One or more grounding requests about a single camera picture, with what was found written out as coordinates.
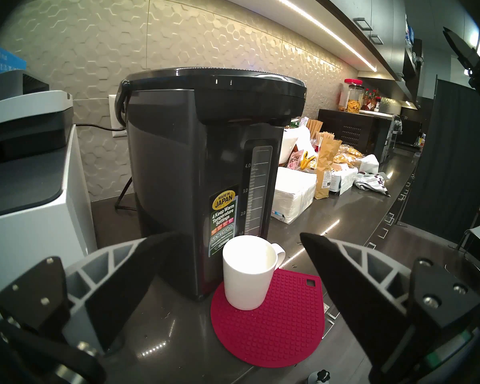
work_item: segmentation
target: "red lid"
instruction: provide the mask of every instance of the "red lid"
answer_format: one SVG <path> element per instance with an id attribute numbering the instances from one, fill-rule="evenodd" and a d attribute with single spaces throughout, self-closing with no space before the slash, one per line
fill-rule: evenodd
<path id="1" fill-rule="evenodd" d="M 353 83 L 355 85 L 363 85 L 363 81 L 361 81 L 360 79 L 347 78 L 344 82 Z"/>

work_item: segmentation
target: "gray countertop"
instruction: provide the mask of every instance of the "gray countertop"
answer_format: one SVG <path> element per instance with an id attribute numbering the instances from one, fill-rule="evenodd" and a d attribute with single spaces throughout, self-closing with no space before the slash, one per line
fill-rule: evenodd
<path id="1" fill-rule="evenodd" d="M 416 165 L 412 153 L 394 150 L 381 165 L 391 178 L 386 187 L 391 196 L 356 187 L 341 196 L 315 200 L 292 224 L 271 219 L 268 240 L 286 251 L 285 269 L 317 275 L 299 239 L 301 232 L 364 244 L 395 202 Z M 132 195 L 123 204 L 133 206 Z M 115 198 L 92 203 L 100 247 L 140 238 L 135 212 L 114 212 Z M 212 296 L 191 301 L 160 278 L 147 294 L 117 339 L 117 351 L 102 359 L 108 383 L 151 382 L 291 382 L 325 367 L 335 382 L 348 382 L 365 364 L 361 347 L 339 317 L 317 350 L 299 368 L 260 369 L 231 355 L 218 341 L 210 321 Z"/>

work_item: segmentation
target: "checkered towel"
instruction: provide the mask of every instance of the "checkered towel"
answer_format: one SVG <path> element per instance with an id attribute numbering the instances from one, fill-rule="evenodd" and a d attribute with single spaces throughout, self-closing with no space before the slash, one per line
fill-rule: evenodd
<path id="1" fill-rule="evenodd" d="M 390 197 L 390 193 L 388 193 L 387 188 L 384 187 L 384 179 L 382 176 L 359 172 L 354 179 L 354 184 L 361 190 L 373 190 Z"/>

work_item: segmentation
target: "mug handle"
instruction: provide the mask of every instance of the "mug handle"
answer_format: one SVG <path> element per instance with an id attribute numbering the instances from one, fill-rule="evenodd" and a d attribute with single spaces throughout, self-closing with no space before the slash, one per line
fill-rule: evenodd
<path id="1" fill-rule="evenodd" d="M 272 244 L 275 252 L 277 253 L 277 263 L 275 264 L 274 270 L 277 270 L 281 265 L 282 261 L 285 259 L 286 253 L 283 248 L 281 248 L 278 244 Z"/>

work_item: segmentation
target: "white printer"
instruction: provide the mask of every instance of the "white printer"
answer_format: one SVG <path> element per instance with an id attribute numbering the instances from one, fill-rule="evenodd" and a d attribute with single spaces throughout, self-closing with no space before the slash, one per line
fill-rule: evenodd
<path id="1" fill-rule="evenodd" d="M 0 74 L 0 290 L 41 259 L 66 267 L 96 249 L 72 96 Z"/>

